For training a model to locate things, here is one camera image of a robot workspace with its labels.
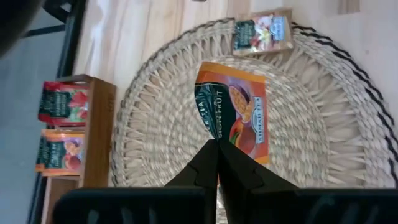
fruit illustration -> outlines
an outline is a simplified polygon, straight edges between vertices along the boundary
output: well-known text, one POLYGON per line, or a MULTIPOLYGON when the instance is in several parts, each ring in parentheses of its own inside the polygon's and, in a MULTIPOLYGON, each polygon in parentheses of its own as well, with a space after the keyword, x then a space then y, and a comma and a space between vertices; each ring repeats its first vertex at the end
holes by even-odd
POLYGON ((230 85, 228 89, 229 97, 231 98, 235 110, 240 115, 244 114, 250 100, 248 93, 242 87, 237 85, 230 85))
POLYGON ((229 132, 229 141, 244 153, 249 154, 256 145, 256 134, 252 127, 245 126, 242 117, 239 117, 229 132))
POLYGON ((72 97, 72 100, 69 102, 69 107, 83 107, 87 102, 87 96, 82 92, 78 91, 72 97))
POLYGON ((254 109, 254 101, 250 100, 246 109, 244 110, 244 113, 242 114, 242 122, 243 123, 247 123, 251 120, 251 115, 253 113, 253 109, 254 109))

passion fruit tea packet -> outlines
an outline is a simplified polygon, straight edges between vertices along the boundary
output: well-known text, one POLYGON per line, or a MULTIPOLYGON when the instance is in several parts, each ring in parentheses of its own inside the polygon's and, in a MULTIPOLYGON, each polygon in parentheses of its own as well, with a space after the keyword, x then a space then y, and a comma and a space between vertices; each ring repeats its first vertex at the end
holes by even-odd
POLYGON ((265 77, 203 62, 195 101, 215 139, 227 139, 258 163, 269 163, 265 77))
POLYGON ((79 175, 84 155, 84 131, 44 129, 42 136, 47 154, 42 175, 79 175))

round woven mat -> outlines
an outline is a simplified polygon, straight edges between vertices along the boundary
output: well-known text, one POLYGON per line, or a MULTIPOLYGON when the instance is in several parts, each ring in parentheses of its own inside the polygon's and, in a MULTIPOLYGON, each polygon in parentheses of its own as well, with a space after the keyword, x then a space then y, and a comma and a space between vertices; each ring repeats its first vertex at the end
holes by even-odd
MULTIPOLYGON (((233 19, 203 24, 141 67, 118 113, 111 185, 164 185, 211 139, 193 93, 209 61, 269 77, 267 168, 299 187, 396 186, 394 120, 348 52, 294 24, 292 52, 238 58, 233 31, 233 19)), ((221 208, 218 223, 225 222, 221 208)))

light wooden surface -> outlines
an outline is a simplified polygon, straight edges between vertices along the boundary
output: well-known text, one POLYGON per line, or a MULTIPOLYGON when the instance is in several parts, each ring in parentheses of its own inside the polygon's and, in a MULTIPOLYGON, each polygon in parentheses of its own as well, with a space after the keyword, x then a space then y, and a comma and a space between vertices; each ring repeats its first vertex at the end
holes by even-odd
POLYGON ((295 22, 342 45, 369 73, 398 119, 397 0, 88 0, 75 73, 118 87, 116 106, 140 64, 206 21, 288 6, 295 22))

